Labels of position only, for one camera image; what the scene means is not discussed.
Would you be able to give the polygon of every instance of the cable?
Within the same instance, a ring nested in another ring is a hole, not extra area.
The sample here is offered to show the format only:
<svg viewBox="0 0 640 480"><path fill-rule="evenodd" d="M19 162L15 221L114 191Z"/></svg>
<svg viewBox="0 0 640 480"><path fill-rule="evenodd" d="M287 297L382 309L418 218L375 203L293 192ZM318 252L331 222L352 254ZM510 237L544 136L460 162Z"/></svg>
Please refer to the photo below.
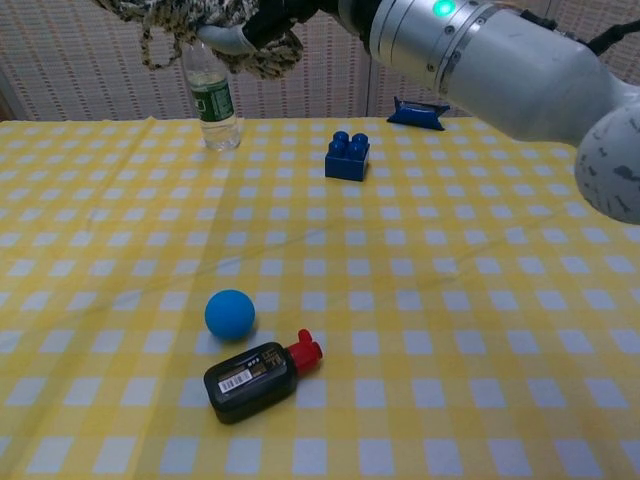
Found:
<svg viewBox="0 0 640 480"><path fill-rule="evenodd" d="M553 19L539 17L538 15L533 13L531 10L523 10L520 16L525 20L528 20L537 25L540 25L543 28L546 28L547 30L553 31L556 28L558 28L558 22L556 22Z"/></svg>
<svg viewBox="0 0 640 480"><path fill-rule="evenodd" d="M614 25L603 34L591 40L587 46L593 53L600 56L609 50L611 46L622 40L625 35L636 32L640 32L640 20L622 25Z"/></svg>

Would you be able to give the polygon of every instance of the blue ball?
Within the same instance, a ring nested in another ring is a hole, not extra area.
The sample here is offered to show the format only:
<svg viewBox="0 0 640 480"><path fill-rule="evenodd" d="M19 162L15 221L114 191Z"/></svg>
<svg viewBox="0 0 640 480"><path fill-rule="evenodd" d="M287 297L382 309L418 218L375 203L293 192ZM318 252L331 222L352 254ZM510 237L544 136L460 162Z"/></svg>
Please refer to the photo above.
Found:
<svg viewBox="0 0 640 480"><path fill-rule="evenodd" d="M238 290L222 290L209 299L204 321L220 340L234 341L246 337L253 328L256 311L251 299Z"/></svg>

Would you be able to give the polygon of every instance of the white label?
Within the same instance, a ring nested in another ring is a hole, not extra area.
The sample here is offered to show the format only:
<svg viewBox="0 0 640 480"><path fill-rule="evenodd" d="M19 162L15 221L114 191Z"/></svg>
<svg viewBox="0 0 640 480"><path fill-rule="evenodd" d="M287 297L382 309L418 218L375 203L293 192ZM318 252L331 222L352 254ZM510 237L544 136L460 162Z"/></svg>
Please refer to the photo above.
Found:
<svg viewBox="0 0 640 480"><path fill-rule="evenodd" d="M247 383L252 378L253 377L251 376L251 372L249 370L243 370L240 373L236 373L233 377L229 377L222 382L218 382L218 386L220 387L220 391L222 393L227 393L229 390L233 390L243 383Z"/></svg>

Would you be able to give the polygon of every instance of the blue toy block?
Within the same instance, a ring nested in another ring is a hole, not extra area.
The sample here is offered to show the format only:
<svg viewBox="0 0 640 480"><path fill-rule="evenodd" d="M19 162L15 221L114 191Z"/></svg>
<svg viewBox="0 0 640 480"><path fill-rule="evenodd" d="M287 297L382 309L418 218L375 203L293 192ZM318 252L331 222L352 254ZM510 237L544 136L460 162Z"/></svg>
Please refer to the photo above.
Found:
<svg viewBox="0 0 640 480"><path fill-rule="evenodd" d="M369 138L365 134L357 133L349 141L346 132L336 132L324 157L324 175L362 182L368 163Z"/></svg>

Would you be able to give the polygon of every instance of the bottle cap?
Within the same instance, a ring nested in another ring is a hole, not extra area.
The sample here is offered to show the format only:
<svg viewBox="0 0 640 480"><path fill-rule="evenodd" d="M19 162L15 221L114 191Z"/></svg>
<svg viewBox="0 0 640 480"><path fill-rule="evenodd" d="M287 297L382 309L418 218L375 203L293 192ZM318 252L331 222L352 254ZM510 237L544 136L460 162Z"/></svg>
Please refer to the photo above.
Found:
<svg viewBox="0 0 640 480"><path fill-rule="evenodd" d="M295 363L300 376L312 370L318 364L318 360L322 358L320 345L313 341L311 334L305 329L298 332L298 343L287 347L287 350L293 357L293 363Z"/></svg>

